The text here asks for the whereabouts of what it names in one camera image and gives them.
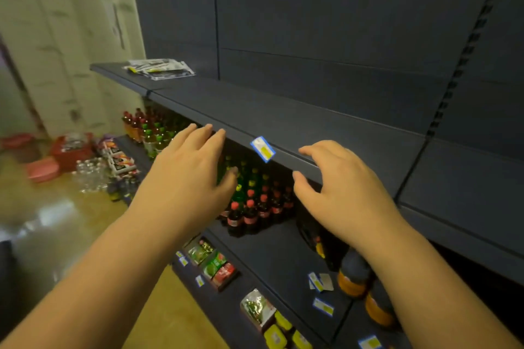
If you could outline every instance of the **yellow container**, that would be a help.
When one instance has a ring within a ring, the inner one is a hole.
[[[266,345],[269,349],[284,349],[288,344],[288,340],[285,339],[284,333],[280,331],[276,324],[269,327],[264,333],[266,339]]]
[[[293,342],[298,347],[298,349],[313,349],[313,345],[311,345],[307,339],[304,338],[304,336],[297,331],[293,334]]]
[[[288,332],[293,328],[293,325],[288,321],[288,319],[282,316],[282,313],[279,311],[275,313],[275,320],[277,321],[277,326],[279,326],[284,332]]]

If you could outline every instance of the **hand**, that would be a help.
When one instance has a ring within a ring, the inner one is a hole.
[[[226,207],[236,188],[236,167],[216,185],[225,130],[191,124],[157,156],[129,211],[162,228],[197,233]]]
[[[311,215],[347,244],[363,251],[407,225],[382,182],[356,154],[335,141],[320,141],[299,152],[317,163],[323,187],[318,193],[303,174],[293,172],[295,194]]]

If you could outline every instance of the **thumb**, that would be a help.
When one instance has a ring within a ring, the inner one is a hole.
[[[216,188],[220,197],[231,199],[236,189],[236,176],[238,173],[238,167],[233,167],[222,177],[222,181]]]
[[[294,192],[302,204],[308,209],[311,215],[315,216],[320,203],[320,194],[309,185],[306,177],[298,171],[293,171],[295,181]]]

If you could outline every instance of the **person's right hand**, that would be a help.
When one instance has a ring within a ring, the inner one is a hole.
[[[347,244],[364,250],[407,226],[382,182],[356,154],[335,141],[320,141],[299,152],[317,163],[323,186],[316,192],[295,171],[295,194],[311,215]]]

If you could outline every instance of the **yellow floor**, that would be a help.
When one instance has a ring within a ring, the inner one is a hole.
[[[124,211],[104,193],[82,194],[70,174],[33,184],[22,165],[0,155],[0,240],[13,241],[23,308],[53,288]],[[154,288],[124,348],[226,348],[169,267]]]

